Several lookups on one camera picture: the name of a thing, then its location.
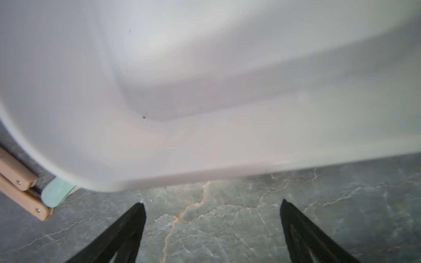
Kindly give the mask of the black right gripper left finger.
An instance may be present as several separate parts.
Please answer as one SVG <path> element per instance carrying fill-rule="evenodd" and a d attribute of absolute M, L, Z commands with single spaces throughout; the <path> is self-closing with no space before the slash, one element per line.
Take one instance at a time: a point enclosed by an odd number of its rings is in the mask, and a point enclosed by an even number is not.
<path fill-rule="evenodd" d="M 136 203 L 69 263 L 134 263 L 146 223 L 146 210 Z"/>

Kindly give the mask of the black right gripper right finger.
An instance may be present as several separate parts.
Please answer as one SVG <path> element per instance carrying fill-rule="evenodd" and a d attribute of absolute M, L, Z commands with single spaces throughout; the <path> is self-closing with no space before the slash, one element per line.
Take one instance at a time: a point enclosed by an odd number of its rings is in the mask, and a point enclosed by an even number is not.
<path fill-rule="evenodd" d="M 291 262 L 359 262 L 286 199 L 281 203 L 280 218 Z"/>

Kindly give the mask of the mint knife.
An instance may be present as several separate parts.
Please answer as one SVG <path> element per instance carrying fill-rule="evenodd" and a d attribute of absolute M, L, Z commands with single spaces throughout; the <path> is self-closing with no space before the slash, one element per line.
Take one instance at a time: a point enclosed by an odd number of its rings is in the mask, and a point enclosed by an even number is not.
<path fill-rule="evenodd" d="M 80 189 L 79 186 L 54 178 L 41 192 L 42 202 L 49 208 L 56 208 L 67 197 Z"/>

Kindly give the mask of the white basin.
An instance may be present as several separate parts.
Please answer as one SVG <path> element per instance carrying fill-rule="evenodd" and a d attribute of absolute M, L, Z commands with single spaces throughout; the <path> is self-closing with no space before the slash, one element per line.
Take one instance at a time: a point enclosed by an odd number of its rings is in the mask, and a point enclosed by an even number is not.
<path fill-rule="evenodd" d="M 1 121 L 94 191 L 419 152 L 420 1 L 2 1 Z"/>

